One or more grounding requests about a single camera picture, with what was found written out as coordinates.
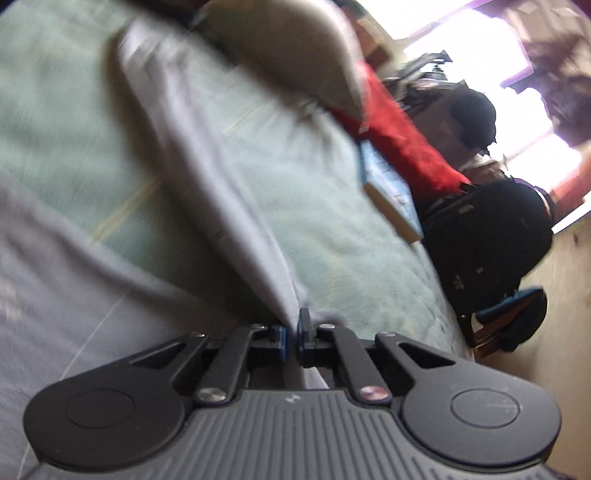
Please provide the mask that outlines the white blue paperback book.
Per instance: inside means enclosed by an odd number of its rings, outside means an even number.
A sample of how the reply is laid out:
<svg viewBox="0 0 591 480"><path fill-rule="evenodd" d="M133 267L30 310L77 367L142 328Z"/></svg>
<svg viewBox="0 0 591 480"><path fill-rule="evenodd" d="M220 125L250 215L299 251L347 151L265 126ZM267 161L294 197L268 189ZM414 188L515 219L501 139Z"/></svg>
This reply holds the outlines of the white blue paperback book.
<svg viewBox="0 0 591 480"><path fill-rule="evenodd" d="M409 244L423 238L410 187L368 140L359 144L361 182L370 201Z"/></svg>

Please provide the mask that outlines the grey sweatpants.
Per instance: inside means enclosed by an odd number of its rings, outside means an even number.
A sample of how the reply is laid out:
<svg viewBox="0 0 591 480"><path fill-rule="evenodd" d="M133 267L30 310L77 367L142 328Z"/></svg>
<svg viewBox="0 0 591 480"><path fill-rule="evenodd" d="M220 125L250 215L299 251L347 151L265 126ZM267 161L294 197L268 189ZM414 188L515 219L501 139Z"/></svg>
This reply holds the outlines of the grey sweatpants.
<svg viewBox="0 0 591 480"><path fill-rule="evenodd" d="M118 61L123 19L1 18L1 475L46 385L256 298L201 235Z"/></svg>

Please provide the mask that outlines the grey-green plaid pillow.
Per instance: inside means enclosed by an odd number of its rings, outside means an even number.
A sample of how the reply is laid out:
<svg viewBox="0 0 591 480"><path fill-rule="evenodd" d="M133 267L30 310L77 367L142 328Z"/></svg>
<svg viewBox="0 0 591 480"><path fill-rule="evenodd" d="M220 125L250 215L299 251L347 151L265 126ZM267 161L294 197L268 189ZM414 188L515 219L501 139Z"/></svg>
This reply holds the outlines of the grey-green plaid pillow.
<svg viewBox="0 0 591 480"><path fill-rule="evenodd" d="M362 49L332 1L209 1L204 31L356 120L367 97Z"/></svg>

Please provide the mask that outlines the red duvet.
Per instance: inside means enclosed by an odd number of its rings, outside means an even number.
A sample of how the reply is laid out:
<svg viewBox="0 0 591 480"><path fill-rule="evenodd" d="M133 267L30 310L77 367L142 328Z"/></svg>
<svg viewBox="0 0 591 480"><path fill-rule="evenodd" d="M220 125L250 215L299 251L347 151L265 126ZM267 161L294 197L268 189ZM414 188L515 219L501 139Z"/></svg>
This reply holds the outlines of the red duvet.
<svg viewBox="0 0 591 480"><path fill-rule="evenodd" d="M339 124L356 140L368 140L406 181L415 204L428 207L463 192L470 180L453 169L394 102L372 67L362 67L367 89L363 120L335 110Z"/></svg>

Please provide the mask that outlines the black backpack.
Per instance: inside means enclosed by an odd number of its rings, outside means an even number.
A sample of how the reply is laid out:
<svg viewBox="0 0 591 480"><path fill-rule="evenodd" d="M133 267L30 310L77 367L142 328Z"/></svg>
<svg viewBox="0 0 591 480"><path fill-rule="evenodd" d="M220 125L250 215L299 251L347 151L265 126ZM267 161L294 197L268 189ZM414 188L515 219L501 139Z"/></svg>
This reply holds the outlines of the black backpack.
<svg viewBox="0 0 591 480"><path fill-rule="evenodd" d="M485 336L472 317L506 303L526 301L522 279L548 254L555 205L550 195L520 179L464 185L420 216L422 244L474 349Z"/></svg>

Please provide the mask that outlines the wooden chair with clothes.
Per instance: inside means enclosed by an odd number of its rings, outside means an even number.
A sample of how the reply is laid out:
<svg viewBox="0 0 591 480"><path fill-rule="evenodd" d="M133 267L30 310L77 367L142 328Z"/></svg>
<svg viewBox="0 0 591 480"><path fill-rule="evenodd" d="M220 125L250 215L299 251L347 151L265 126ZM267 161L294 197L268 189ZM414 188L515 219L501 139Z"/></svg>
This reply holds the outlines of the wooden chair with clothes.
<svg viewBox="0 0 591 480"><path fill-rule="evenodd" d="M496 352L514 352L540 328L547 310L545 290L532 287L477 312L475 321L481 328L474 332L475 356L482 359Z"/></svg>

